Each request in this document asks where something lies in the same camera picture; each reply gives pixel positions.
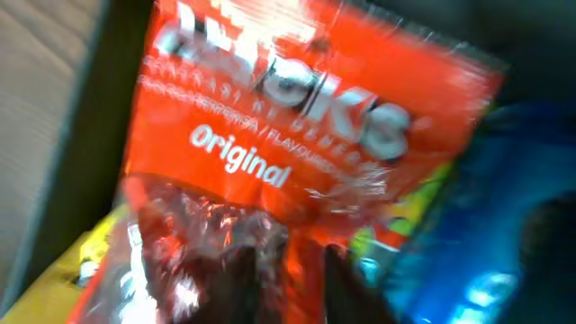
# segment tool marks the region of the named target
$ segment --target plastic wrapper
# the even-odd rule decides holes
[[[156,1],[125,249],[70,321],[324,322],[324,248],[453,158],[500,81],[422,32],[357,2]]]
[[[383,204],[377,209],[378,216],[350,239],[348,249],[355,272],[367,287],[378,289],[381,286],[392,262],[437,199],[450,170],[449,164],[441,166],[413,192],[403,195],[397,202]]]

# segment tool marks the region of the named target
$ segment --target red snack bag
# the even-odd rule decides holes
[[[400,22],[330,0],[157,1],[123,188],[161,319],[193,319],[252,247],[265,308],[324,321],[323,248],[453,158],[500,81]]]

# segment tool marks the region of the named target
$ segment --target crinkled plastic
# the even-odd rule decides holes
[[[157,0],[131,216],[70,321],[323,322],[324,247],[453,158],[500,82],[447,43],[356,1]]]

